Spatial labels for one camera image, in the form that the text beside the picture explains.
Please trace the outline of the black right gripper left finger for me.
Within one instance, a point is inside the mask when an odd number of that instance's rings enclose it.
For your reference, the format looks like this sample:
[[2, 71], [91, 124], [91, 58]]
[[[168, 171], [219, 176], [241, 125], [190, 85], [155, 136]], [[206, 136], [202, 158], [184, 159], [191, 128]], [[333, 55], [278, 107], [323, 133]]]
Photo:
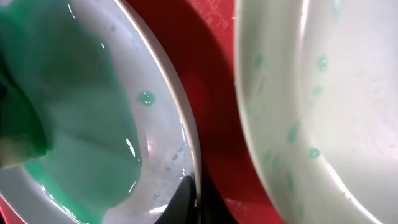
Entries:
[[194, 224], [196, 190], [191, 176], [185, 176], [163, 214], [155, 224]]

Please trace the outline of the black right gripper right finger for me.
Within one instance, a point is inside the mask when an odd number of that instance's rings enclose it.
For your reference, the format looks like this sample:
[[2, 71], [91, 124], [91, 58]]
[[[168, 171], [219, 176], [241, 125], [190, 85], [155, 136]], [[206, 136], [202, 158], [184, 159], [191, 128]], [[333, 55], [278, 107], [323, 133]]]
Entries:
[[201, 188], [201, 224], [238, 224], [208, 176]]

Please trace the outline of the white plate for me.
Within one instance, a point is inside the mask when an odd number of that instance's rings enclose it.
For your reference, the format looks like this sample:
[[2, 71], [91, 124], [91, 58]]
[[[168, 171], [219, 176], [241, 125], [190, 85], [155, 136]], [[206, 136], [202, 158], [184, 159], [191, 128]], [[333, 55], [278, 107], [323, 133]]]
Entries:
[[397, 222], [397, 0], [236, 2], [235, 87], [286, 223]]

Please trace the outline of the green and yellow sponge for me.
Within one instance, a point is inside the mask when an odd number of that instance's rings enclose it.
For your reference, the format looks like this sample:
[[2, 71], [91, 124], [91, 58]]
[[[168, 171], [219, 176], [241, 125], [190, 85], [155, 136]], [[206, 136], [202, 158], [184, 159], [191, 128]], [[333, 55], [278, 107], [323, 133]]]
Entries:
[[36, 12], [1, 8], [1, 168], [45, 156], [53, 145], [38, 61], [46, 51]]

